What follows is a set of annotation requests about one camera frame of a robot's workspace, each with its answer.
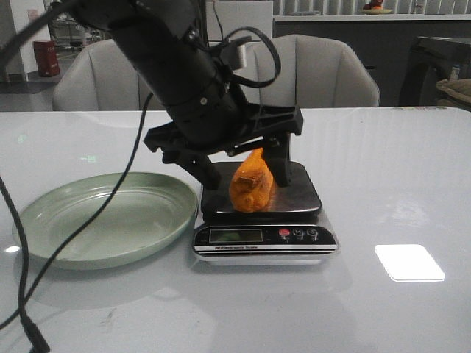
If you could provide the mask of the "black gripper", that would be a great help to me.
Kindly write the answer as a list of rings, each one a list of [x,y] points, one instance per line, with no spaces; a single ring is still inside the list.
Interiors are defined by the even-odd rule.
[[[264,137],[262,157],[279,187],[291,183],[291,133],[300,135],[298,107],[249,103],[242,89],[208,88],[181,104],[167,105],[171,122],[151,128],[144,144],[163,151],[163,163],[176,164],[208,190],[216,190],[221,174],[207,155]]]

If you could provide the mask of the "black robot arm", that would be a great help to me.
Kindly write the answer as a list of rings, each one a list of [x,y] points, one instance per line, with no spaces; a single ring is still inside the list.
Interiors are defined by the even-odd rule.
[[[150,129],[144,142],[161,150],[210,190],[220,174],[210,156],[233,156],[256,148],[280,187],[291,181],[290,137],[302,131],[297,107],[247,101],[243,87],[264,88],[234,73],[230,54],[240,40],[210,46],[200,1],[70,1],[80,23],[107,32],[156,95],[171,122]]]

